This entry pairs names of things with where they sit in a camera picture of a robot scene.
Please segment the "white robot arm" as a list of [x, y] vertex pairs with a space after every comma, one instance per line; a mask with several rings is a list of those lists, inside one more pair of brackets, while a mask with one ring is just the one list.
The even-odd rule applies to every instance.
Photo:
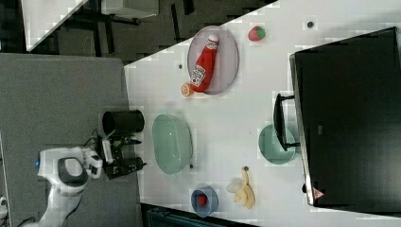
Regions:
[[124, 158], [121, 149], [138, 145], [135, 137], [118, 140], [97, 137], [92, 147], [51, 148], [39, 153], [38, 176], [50, 183], [47, 206], [39, 221], [24, 220], [18, 227], [62, 227], [75, 212], [91, 179], [102, 170], [109, 179], [128, 175], [146, 165], [140, 158]]

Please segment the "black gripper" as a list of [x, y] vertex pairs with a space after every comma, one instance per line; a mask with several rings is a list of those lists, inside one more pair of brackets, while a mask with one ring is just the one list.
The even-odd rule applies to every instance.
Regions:
[[[124, 145], [139, 145], [142, 142], [136, 139], [128, 139], [124, 141]], [[113, 139], [101, 138], [99, 142], [100, 152], [103, 164], [103, 170], [107, 177], [115, 179], [142, 170], [146, 163], [140, 157], [126, 159], [122, 154], [123, 144], [117, 146], [113, 143]]]

